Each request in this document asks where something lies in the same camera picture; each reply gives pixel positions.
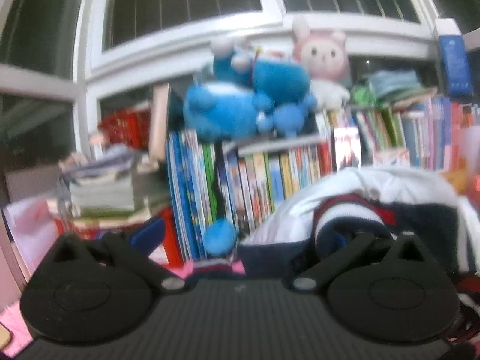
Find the metal screw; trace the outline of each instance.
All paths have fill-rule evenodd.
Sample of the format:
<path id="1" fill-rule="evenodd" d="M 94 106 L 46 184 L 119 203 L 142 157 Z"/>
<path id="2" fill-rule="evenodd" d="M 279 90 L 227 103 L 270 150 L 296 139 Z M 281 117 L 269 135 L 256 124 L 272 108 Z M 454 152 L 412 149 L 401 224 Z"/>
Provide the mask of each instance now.
<path id="1" fill-rule="evenodd" d="M 168 279 L 162 280 L 162 287 L 168 291 L 178 291 L 185 287 L 185 280 L 179 277 L 169 277 Z"/>
<path id="2" fill-rule="evenodd" d="M 299 291 L 312 291 L 317 287 L 317 282 L 309 277 L 300 277 L 293 281 L 293 287 Z"/>

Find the blue plush ball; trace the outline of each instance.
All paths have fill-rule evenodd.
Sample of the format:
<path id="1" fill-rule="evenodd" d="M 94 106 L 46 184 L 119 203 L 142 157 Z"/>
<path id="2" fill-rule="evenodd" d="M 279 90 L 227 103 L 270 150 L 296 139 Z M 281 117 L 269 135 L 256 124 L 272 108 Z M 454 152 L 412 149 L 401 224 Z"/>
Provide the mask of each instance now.
<path id="1" fill-rule="evenodd" d="M 211 257 L 223 257 L 230 254 L 237 242 L 237 230 L 225 219 L 219 219 L 205 231 L 203 246 Z"/>

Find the ridged black surface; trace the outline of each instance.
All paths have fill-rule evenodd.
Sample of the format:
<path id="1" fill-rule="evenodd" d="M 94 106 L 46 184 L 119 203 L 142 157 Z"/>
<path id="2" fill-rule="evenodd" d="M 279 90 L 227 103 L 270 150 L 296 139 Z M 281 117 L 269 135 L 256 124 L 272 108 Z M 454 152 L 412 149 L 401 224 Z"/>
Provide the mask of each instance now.
<path id="1" fill-rule="evenodd" d="M 320 298 L 276 280 L 202 280 L 163 298 L 122 338 L 90 347 L 38 340 L 17 359 L 434 360 L 447 351 L 442 340 L 410 347 L 366 341 L 333 320 Z"/>

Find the red book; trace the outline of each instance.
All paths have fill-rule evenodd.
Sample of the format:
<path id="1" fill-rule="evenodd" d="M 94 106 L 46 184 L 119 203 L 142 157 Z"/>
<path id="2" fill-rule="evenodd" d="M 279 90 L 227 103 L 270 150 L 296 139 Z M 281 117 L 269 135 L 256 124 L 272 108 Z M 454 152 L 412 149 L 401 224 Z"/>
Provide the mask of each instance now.
<path id="1" fill-rule="evenodd" d="M 320 159 L 320 172 L 322 173 L 322 176 L 332 173 L 332 154 L 328 141 L 318 144 L 318 158 Z"/>
<path id="2" fill-rule="evenodd" d="M 460 163 L 460 127 L 463 109 L 459 103 L 452 103 L 452 157 L 450 170 L 457 170 Z"/>

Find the pink bunny plush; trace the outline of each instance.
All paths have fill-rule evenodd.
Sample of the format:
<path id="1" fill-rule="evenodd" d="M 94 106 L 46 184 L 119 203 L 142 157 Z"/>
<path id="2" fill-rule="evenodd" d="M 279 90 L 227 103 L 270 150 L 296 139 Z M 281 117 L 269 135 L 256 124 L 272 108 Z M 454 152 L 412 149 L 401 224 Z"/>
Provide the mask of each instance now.
<path id="1" fill-rule="evenodd" d="M 350 93 L 337 81 L 349 70 L 344 32 L 321 31 L 310 33 L 304 17 L 293 21 L 295 46 L 293 58 L 311 75 L 310 92 L 317 99 L 317 108 L 340 108 L 350 100 Z"/>

